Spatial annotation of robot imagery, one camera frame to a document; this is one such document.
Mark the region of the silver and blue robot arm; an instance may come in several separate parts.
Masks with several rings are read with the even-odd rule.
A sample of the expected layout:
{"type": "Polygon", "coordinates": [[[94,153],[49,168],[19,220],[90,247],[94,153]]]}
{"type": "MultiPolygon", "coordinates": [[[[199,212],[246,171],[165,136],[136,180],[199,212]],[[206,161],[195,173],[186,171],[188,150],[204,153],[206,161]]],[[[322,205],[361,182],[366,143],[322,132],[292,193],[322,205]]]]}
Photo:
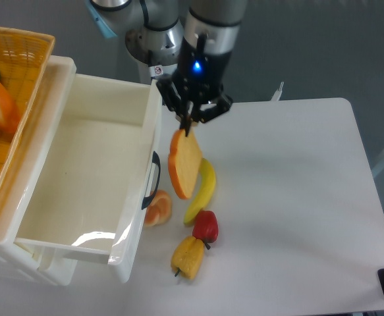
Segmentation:
{"type": "Polygon", "coordinates": [[[86,1],[105,38],[124,37],[130,56],[144,66],[180,128],[207,123],[233,104],[223,76],[247,1],[191,1],[184,20],[179,1],[86,1]]]}

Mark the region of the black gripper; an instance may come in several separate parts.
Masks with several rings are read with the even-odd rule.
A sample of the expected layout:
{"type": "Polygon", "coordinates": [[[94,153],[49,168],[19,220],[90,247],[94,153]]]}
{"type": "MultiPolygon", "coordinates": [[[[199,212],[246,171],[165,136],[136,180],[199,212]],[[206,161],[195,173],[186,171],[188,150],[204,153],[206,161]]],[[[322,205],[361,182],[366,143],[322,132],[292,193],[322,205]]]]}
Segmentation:
{"type": "Polygon", "coordinates": [[[223,75],[231,55],[230,51],[204,53],[182,40],[173,81],[171,77],[161,77],[156,83],[165,106],[179,118],[180,129],[190,130],[191,126],[205,124],[231,109],[233,99],[223,91],[223,75]]]}

